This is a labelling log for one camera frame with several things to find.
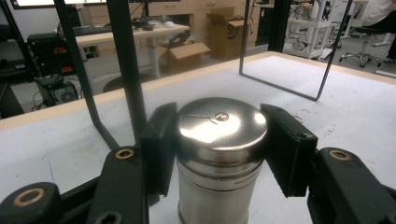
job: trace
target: computer monitor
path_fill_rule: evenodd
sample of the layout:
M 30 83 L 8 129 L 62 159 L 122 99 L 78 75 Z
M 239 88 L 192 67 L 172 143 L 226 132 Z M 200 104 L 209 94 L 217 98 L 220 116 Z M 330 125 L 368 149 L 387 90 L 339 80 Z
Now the computer monitor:
M 0 119 L 23 114 L 23 109 L 8 83 L 0 82 Z
M 53 0 L 9 0 L 14 9 L 27 9 L 27 8 L 43 8 L 54 7 Z M 129 0 L 130 3 L 153 3 L 153 2 L 179 2 L 180 0 Z M 64 2 L 73 6 L 76 4 L 83 5 L 103 5 L 106 0 L 64 0 Z

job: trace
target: floor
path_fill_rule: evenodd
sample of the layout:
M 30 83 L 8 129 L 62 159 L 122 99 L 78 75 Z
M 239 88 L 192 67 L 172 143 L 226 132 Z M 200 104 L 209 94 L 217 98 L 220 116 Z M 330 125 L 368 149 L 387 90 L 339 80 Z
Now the floor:
M 375 38 L 371 39 L 372 43 L 376 42 L 382 42 L 382 40 L 385 38 L 385 35 L 378 35 Z M 346 39 L 342 39 L 342 47 L 338 49 L 335 52 L 335 56 L 333 58 L 332 64 L 336 64 L 339 66 L 344 66 L 356 70 L 361 70 L 365 71 L 368 73 L 372 73 L 373 76 L 378 76 L 375 74 L 375 71 L 380 69 L 385 72 L 389 73 L 395 73 L 396 72 L 396 63 L 382 63 L 381 67 L 378 68 L 376 66 L 375 61 L 371 61 L 365 65 L 364 68 L 361 68 L 361 64 L 358 58 L 347 58 L 341 62 L 339 62 L 340 56 L 345 54 L 346 52 L 359 52 L 361 45 L 362 45 L 363 39 L 358 38 L 358 37 L 350 37 Z M 367 53 L 372 54 L 375 57 L 384 59 L 387 56 L 388 50 L 389 50 L 390 45 L 385 45 L 385 46 L 380 46 L 380 47 L 373 47 L 369 45 L 366 49 Z M 247 56 L 249 55 L 254 55 L 260 52 L 265 52 L 267 51 L 267 46 L 258 46 L 254 48 L 249 48 L 247 49 Z M 326 58 L 323 60 L 323 62 L 329 61 L 329 58 Z M 214 65 L 217 63 L 222 63 L 223 61 L 216 60 L 211 58 L 210 56 L 204 56 L 203 57 L 203 64 L 202 67 L 204 66 L 209 66 L 209 65 Z M 148 71 L 141 71 L 141 73 L 146 74 L 149 73 Z M 120 74 L 110 74 L 106 77 L 100 77 L 94 81 L 93 85 L 93 92 L 100 93 L 103 91 L 105 85 L 110 81 L 113 80 L 114 78 L 119 77 Z M 147 76 L 142 77 L 142 81 L 150 81 L 152 78 L 147 78 Z M 80 93 L 80 86 L 78 81 L 72 80 L 74 84 L 76 85 L 78 93 Z M 41 96 L 40 94 L 36 94 L 38 92 L 37 87 L 35 86 L 34 83 L 26 83 L 26 84 L 20 84 L 17 86 L 13 86 L 12 89 L 15 91 L 15 94 L 17 95 L 17 98 L 20 100 L 20 103 L 22 105 L 22 108 L 24 111 L 31 112 L 32 108 L 35 105 L 39 105 L 41 103 Z

